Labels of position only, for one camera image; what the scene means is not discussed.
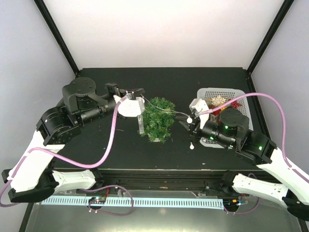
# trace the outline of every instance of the white basket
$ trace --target white basket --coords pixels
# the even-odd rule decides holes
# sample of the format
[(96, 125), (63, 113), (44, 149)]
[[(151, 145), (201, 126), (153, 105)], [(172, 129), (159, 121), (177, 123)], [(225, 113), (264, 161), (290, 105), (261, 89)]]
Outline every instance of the white basket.
[[(244, 95), (245, 93), (239, 89), (232, 89), (232, 88), (201, 88), (197, 92), (197, 98), (201, 99), (208, 99), (208, 98), (215, 98), (218, 95), (226, 98), (226, 99), (233, 99), (238, 96)], [(242, 98), (239, 99), (237, 102), (242, 104), (242, 106), (238, 107), (237, 109), (245, 116), (249, 118), (249, 129), (253, 130), (253, 125), (252, 125), (252, 120), (251, 120), (251, 115), (250, 115), (250, 110), (249, 110), (249, 105), (247, 98)], [(209, 115), (209, 120), (210, 121), (216, 121), (217, 116), (210, 114)], [(206, 147), (214, 147), (214, 148), (223, 148), (222, 146), (216, 144), (215, 142), (208, 140), (206, 138), (202, 138), (200, 140), (200, 143), (203, 146)]]

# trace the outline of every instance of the white backdrop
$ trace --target white backdrop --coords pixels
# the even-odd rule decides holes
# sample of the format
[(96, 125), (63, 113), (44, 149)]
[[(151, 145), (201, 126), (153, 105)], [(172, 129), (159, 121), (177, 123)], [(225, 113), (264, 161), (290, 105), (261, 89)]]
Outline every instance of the white backdrop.
[(246, 69), (282, 2), (45, 0), (79, 69)]

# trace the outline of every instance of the green plant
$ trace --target green plant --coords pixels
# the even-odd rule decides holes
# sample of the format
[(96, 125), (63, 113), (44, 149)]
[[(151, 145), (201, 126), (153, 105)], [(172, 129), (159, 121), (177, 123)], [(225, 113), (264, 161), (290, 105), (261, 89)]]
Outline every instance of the green plant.
[(169, 127), (174, 123), (175, 114), (169, 110), (174, 109), (175, 105), (165, 98), (156, 97), (146, 103), (142, 114), (145, 132), (141, 136), (148, 135), (150, 142), (164, 143), (170, 137)]

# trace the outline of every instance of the gray floor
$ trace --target gray floor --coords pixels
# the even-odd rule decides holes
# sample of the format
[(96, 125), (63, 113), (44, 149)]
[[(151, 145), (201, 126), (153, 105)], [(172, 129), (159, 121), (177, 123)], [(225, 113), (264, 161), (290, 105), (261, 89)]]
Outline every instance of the gray floor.
[[(242, 206), (246, 211), (256, 198)], [(105, 210), (124, 213), (127, 209)], [(227, 215), (223, 210), (136, 208), (125, 217), (89, 213), (83, 206), (35, 205), (26, 232), (297, 232), (297, 219), (277, 205), (262, 201), (247, 215)]]

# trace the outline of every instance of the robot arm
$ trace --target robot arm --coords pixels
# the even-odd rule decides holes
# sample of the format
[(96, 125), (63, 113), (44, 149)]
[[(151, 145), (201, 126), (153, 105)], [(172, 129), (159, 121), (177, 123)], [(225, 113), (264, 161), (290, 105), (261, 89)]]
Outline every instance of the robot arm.
[(2, 172), (4, 182), (10, 181), (12, 187), (9, 191), (11, 202), (40, 202), (60, 191), (101, 187), (103, 179), (96, 169), (57, 172), (48, 168), (52, 155), (39, 150), (28, 151), (39, 147), (57, 153), (81, 133), (82, 127), (113, 113), (119, 101), (118, 113), (122, 117), (143, 113), (144, 102), (138, 97), (144, 93), (143, 89), (121, 90), (117, 84), (106, 84), (106, 89), (106, 95), (98, 96), (95, 82), (86, 77), (77, 78), (63, 87), (63, 99), (39, 120), (16, 175), (12, 178), (17, 165)]
[(200, 100), (194, 99), (190, 105), (191, 119), (180, 122), (190, 134), (190, 148), (197, 145), (202, 137), (212, 140), (252, 165), (270, 173), (282, 184), (256, 180), (228, 171), (222, 178), (221, 188), (225, 193), (252, 194), (280, 204), (294, 216), (309, 220), (309, 175), (299, 167), (289, 167), (283, 159), (282, 151), (266, 136), (249, 130), (249, 119), (235, 108), (228, 107), (217, 117), (216, 122), (203, 122), (199, 113), (208, 110), (192, 107)]

